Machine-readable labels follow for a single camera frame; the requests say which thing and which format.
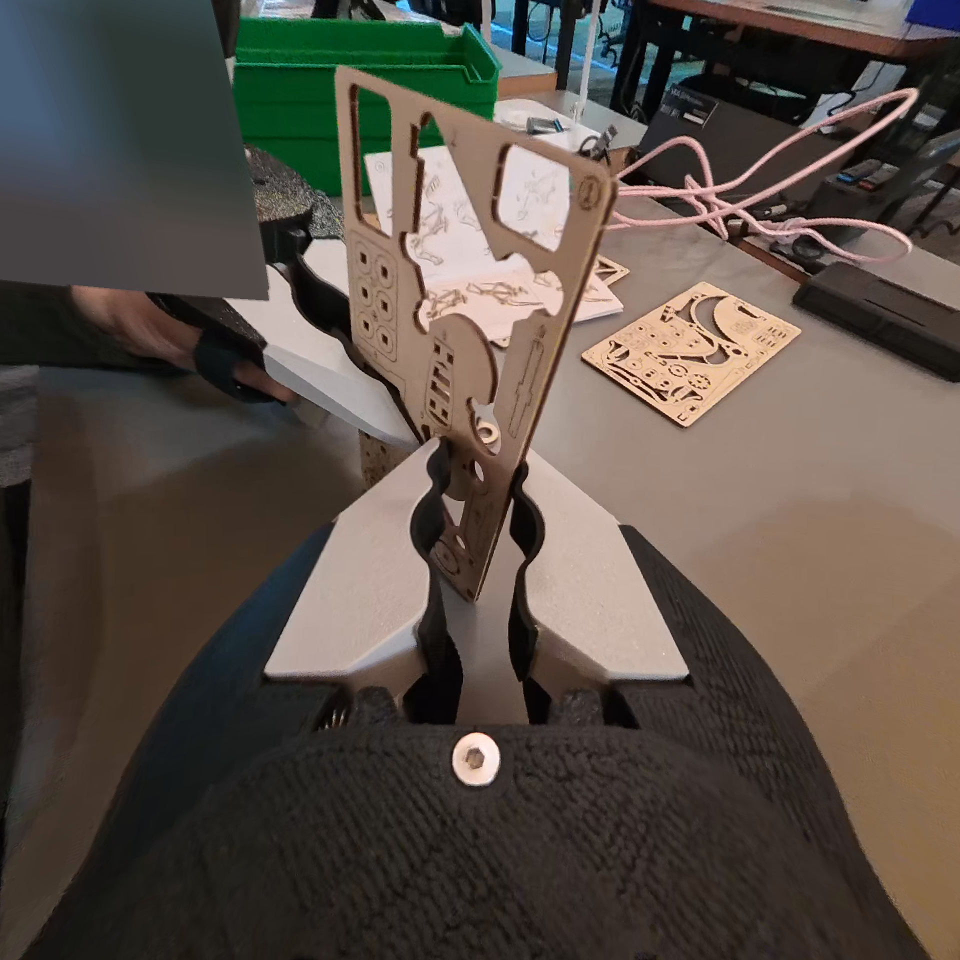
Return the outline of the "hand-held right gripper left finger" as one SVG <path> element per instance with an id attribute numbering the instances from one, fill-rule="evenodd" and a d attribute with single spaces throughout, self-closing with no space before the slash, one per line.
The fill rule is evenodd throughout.
<path id="1" fill-rule="evenodd" d="M 431 554 L 450 444 L 431 439 L 342 511 L 266 661 L 273 681 L 381 688 L 413 721 L 457 717 L 463 667 Z"/>

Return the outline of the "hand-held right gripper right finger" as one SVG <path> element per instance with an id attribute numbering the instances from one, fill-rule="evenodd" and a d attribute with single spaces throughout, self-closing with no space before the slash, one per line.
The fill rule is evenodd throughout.
<path id="1" fill-rule="evenodd" d="M 509 533 L 523 555 L 508 641 L 528 721 L 566 694 L 607 701 L 624 684 L 680 683 L 689 667 L 629 539 L 636 531 L 543 458 L 511 486 Z"/>

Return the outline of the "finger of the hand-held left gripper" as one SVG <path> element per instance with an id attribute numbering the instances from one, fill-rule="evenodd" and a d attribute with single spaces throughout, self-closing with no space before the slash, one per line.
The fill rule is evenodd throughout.
<path id="1" fill-rule="evenodd" d="M 342 342 L 307 322 L 268 324 L 262 335 L 272 379 L 388 445 L 422 444 L 386 386 L 356 366 Z"/>
<path id="2" fill-rule="evenodd" d="M 351 342 L 347 247 L 341 239 L 313 239 L 289 263 L 294 304 L 315 329 Z"/>

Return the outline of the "wooden sheet with large cutouts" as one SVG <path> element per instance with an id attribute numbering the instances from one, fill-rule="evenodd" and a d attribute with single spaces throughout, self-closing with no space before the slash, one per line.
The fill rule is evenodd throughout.
<path id="1" fill-rule="evenodd" d="M 366 364 L 399 392 L 401 411 L 427 440 L 446 439 L 448 495 L 462 500 L 459 523 L 446 521 L 435 548 L 439 569 L 457 594 L 477 600 L 508 512 L 511 485 L 531 445 L 618 186 L 602 163 L 511 131 L 454 105 L 339 66 L 337 105 L 344 239 L 351 334 Z M 361 96 L 390 109 L 390 232 L 370 224 L 361 199 Z M 409 240 L 422 227 L 425 162 L 419 137 L 438 129 L 462 180 L 491 256 L 524 258 L 551 273 L 562 299 L 556 310 L 530 308 L 510 331 L 498 367 L 488 335 L 471 318 L 450 313 L 423 325 L 426 282 Z M 529 226 L 500 214 L 512 151 L 556 164 L 570 208 L 551 248 Z"/>

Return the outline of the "person's left forearm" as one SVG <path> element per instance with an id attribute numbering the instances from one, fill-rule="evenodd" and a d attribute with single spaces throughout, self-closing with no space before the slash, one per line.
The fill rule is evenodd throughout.
<path id="1" fill-rule="evenodd" d="M 1 283 L 1 365 L 93 368 L 99 342 L 65 288 Z"/>

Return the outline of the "wooden model parts sheet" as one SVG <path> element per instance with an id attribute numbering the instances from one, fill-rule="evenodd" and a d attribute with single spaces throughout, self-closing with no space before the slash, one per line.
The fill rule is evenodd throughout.
<path id="1" fill-rule="evenodd" d="M 590 298 L 600 302 L 611 300 L 613 285 L 628 277 L 629 274 L 629 268 L 603 254 L 598 254 L 594 260 L 592 279 L 588 288 Z"/>

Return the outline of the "wooden sheet with curved parts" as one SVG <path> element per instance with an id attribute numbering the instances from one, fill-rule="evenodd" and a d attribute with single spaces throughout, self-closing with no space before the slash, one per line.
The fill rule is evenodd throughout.
<path id="1" fill-rule="evenodd" d="M 700 282 L 607 335 L 581 358 L 688 428 L 800 334 L 792 323 Z"/>

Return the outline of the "person's left hand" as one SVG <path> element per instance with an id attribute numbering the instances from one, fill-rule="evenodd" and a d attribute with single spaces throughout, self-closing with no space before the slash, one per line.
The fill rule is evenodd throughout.
<path id="1" fill-rule="evenodd" d="M 199 374 L 212 386 L 243 402 L 284 405 L 297 401 L 257 363 L 210 339 L 199 328 L 170 316 L 148 294 L 74 285 L 70 295 L 78 311 L 121 347 L 136 356 L 157 359 Z"/>

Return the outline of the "green plastic bin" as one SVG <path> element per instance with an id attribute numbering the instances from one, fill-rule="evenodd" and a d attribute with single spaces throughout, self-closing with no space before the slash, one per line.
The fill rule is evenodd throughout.
<path id="1" fill-rule="evenodd" d="M 334 75 L 349 66 L 486 119 L 500 62 L 472 26 L 413 20 L 240 20 L 233 95 L 242 138 L 339 197 Z"/>

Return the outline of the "white instruction booklet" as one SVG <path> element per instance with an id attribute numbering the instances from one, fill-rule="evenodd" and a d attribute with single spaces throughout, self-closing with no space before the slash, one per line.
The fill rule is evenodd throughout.
<path id="1" fill-rule="evenodd" d="M 426 147 L 418 155 L 423 163 L 419 230 L 407 238 L 406 249 L 426 292 L 421 321 L 428 325 L 459 313 L 504 346 L 516 321 L 540 308 L 556 313 L 563 290 L 555 273 L 535 272 L 521 256 L 497 261 L 491 254 L 449 148 Z M 555 250 L 570 211 L 567 169 L 512 148 L 504 176 L 506 194 L 498 207 L 503 222 Z"/>

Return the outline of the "black rectangular box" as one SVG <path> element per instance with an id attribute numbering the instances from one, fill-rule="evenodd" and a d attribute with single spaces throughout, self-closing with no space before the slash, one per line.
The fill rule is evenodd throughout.
<path id="1" fill-rule="evenodd" d="M 959 310 L 848 263 L 804 282 L 793 306 L 945 381 L 959 382 Z"/>

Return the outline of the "black equipment case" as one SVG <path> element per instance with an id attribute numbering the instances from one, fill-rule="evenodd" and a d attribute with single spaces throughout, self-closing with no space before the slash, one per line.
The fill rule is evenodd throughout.
<path id="1" fill-rule="evenodd" d="M 675 84 L 664 93 L 634 151 L 642 158 L 672 138 L 693 138 L 710 162 L 714 183 L 724 184 L 752 167 L 796 131 L 795 127 L 770 117 Z M 814 132 L 768 160 L 741 183 L 738 190 L 745 196 L 762 191 L 807 168 L 834 148 L 833 141 Z M 648 160 L 634 170 L 627 181 L 640 184 L 646 180 L 655 186 L 679 188 L 684 186 L 686 176 L 701 179 L 701 174 L 694 151 L 680 146 Z"/>

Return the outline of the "dark electronic device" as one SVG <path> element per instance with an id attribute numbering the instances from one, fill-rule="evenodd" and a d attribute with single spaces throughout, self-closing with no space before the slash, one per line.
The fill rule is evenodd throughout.
<path id="1" fill-rule="evenodd" d="M 887 224 L 900 206 L 925 184 L 938 164 L 920 156 L 902 167 L 878 160 L 866 174 L 848 168 L 825 179 L 801 213 L 806 220 L 844 219 Z"/>

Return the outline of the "wooden office desk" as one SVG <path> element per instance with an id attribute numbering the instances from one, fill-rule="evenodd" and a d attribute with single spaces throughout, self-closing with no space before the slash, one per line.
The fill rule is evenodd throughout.
<path id="1" fill-rule="evenodd" d="M 912 60 L 943 51 L 958 32 L 906 20 L 909 2 L 650 2 L 690 17 L 822 42 L 876 60 Z"/>

